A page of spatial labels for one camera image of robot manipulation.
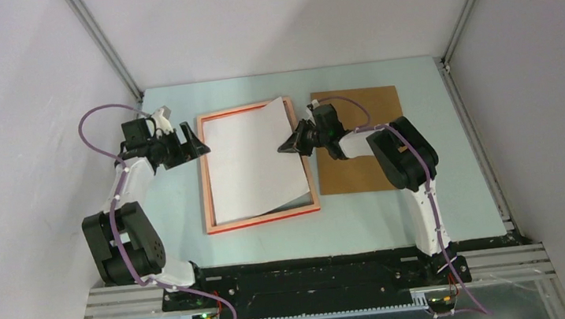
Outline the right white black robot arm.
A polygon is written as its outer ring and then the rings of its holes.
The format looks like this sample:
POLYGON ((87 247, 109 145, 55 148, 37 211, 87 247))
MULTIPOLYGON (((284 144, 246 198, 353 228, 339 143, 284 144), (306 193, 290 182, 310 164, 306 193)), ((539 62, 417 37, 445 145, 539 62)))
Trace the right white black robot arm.
POLYGON ((419 262, 418 273, 428 284, 443 282, 451 265, 442 254, 448 253, 451 239, 435 189, 439 159, 427 139, 403 116, 387 124, 347 130, 330 104, 312 102, 308 111, 310 116, 299 121, 277 152, 310 156, 323 148, 334 160, 375 158, 387 181, 408 193, 416 247, 427 257, 419 262))

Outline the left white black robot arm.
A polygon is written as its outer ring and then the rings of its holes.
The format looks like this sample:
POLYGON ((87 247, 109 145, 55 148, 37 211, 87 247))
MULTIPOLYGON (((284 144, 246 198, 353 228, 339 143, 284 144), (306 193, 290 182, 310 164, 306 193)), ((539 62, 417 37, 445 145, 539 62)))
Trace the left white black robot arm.
POLYGON ((123 123, 124 140, 114 158, 115 180, 102 209, 82 221, 82 230, 107 285, 163 284, 180 290, 193 308, 204 307, 210 285, 197 279, 194 262, 165 253, 160 236, 140 205, 159 168, 169 170, 210 152, 183 122, 174 128, 163 114, 123 123))

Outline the brown cardboard backing board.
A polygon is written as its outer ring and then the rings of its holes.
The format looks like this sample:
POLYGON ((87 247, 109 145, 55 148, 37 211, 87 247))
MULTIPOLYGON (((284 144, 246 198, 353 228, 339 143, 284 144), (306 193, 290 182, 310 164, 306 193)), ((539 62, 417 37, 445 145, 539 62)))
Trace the brown cardboard backing board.
MULTIPOLYGON (((332 104, 346 129, 365 124, 368 117, 371 118, 370 124, 377 125, 394 121, 403 115, 399 94, 393 86, 317 91, 311 93, 310 97, 332 104)), ((323 195, 394 189, 375 157, 333 160, 323 148, 317 149, 314 154, 320 192, 323 195)))

